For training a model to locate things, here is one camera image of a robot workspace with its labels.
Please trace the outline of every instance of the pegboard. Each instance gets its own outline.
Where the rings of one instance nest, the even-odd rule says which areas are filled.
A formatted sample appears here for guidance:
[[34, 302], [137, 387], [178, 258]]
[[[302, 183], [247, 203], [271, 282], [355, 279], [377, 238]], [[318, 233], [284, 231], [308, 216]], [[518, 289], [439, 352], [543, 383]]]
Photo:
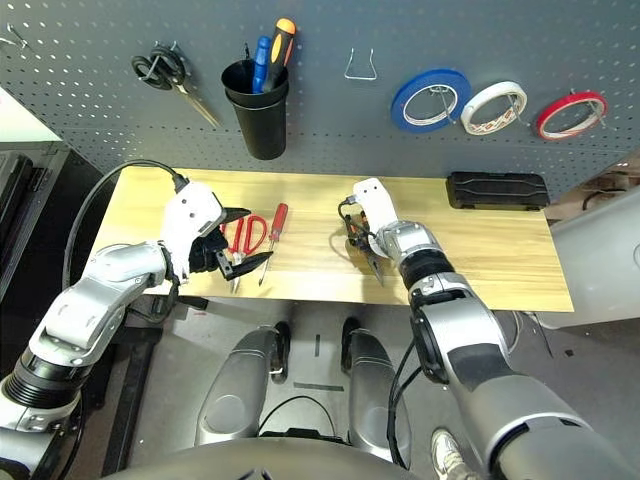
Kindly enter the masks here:
[[[287, 150], [265, 162], [247, 153], [220, 74], [243, 57], [245, 42], [253, 50], [259, 35], [271, 35], [280, 16], [299, 27]], [[639, 144], [640, 3], [633, 0], [9, 0], [0, 18], [3, 30], [9, 22], [29, 43], [22, 51], [0, 43], [0, 85], [103, 171], [144, 157], [183, 167], [302, 173], [534, 172], [557, 197]], [[0, 36], [16, 40], [6, 31]], [[177, 92], [138, 81], [130, 58], [148, 54], [155, 41], [177, 41], [196, 93], [221, 128]], [[353, 68], [363, 73], [374, 49], [376, 81], [344, 78], [352, 47]], [[598, 91], [609, 102], [607, 126], [561, 142], [543, 141], [520, 123], [482, 137], [459, 123], [406, 134], [390, 120], [393, 96], [437, 67], [463, 72], [474, 92], [518, 82], [529, 97], [522, 119], [531, 123], [571, 89]], [[495, 103], [480, 114], [505, 108]], [[427, 99], [422, 107], [432, 106]], [[583, 114], [569, 111], [559, 122]]]

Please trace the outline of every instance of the shoe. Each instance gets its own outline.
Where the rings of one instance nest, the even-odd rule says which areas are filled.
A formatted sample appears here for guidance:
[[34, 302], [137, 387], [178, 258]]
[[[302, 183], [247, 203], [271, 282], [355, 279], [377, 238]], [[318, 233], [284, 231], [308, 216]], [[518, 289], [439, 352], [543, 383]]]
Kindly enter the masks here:
[[431, 459], [440, 480], [446, 480], [451, 470], [464, 463], [458, 442], [445, 428], [436, 428], [431, 436]]
[[289, 350], [291, 349], [291, 328], [287, 322], [278, 322], [274, 326], [278, 331], [276, 337], [276, 359], [272, 364], [271, 381], [284, 383], [289, 375]]
[[344, 373], [351, 370], [351, 333], [360, 328], [360, 322], [355, 317], [347, 318], [342, 324], [342, 353], [340, 355], [340, 366]]

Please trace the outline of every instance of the wooden table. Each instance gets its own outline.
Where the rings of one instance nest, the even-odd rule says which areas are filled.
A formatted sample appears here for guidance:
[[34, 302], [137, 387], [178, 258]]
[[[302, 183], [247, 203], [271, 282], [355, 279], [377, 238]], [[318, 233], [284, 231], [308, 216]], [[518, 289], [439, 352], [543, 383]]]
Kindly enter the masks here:
[[[365, 177], [180, 170], [211, 185], [223, 206], [244, 207], [271, 224], [276, 206], [289, 205], [284, 233], [265, 282], [260, 271], [242, 277], [237, 296], [406, 304], [402, 279], [383, 261], [378, 284], [359, 252], [346, 243], [337, 205]], [[438, 238], [456, 270], [492, 309], [572, 311], [542, 212], [455, 210], [443, 179], [381, 178], [398, 217], [424, 223]], [[169, 175], [157, 168], [130, 167], [118, 181], [93, 250], [114, 243], [159, 239], [163, 209], [173, 195]], [[233, 240], [234, 224], [227, 229]], [[261, 250], [268, 248], [265, 241]], [[149, 293], [166, 293], [167, 285]], [[182, 295], [230, 296], [220, 272], [194, 274]]]

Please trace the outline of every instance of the silver robot arm segment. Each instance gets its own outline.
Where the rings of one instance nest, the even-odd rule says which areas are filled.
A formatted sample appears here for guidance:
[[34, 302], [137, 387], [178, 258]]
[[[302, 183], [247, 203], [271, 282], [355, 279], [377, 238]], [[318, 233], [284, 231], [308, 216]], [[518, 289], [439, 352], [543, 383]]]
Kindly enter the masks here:
[[379, 180], [356, 184], [350, 199], [365, 211], [372, 248], [395, 262], [409, 292], [423, 373], [453, 392], [487, 473], [508, 479], [638, 478], [560, 397], [511, 369], [492, 312], [455, 272], [431, 231], [397, 219]]
[[190, 272], [220, 268], [231, 279], [269, 257], [261, 253], [236, 266], [223, 253], [228, 244], [217, 227], [248, 213], [222, 208], [210, 187], [187, 181], [167, 204], [162, 241], [112, 245], [90, 259], [81, 279], [53, 301], [13, 372], [0, 382], [0, 467], [6, 460], [31, 474], [39, 468], [126, 307], [147, 288], [170, 280], [177, 296]]

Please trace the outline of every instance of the black cup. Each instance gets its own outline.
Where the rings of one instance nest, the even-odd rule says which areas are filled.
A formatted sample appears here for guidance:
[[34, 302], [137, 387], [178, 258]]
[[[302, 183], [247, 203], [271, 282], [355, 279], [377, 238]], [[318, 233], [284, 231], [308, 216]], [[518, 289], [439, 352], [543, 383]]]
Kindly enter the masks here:
[[253, 68], [253, 60], [233, 63], [222, 72], [222, 83], [236, 110], [247, 150], [259, 160], [273, 160], [287, 146], [289, 73], [285, 68], [270, 92], [254, 94]]

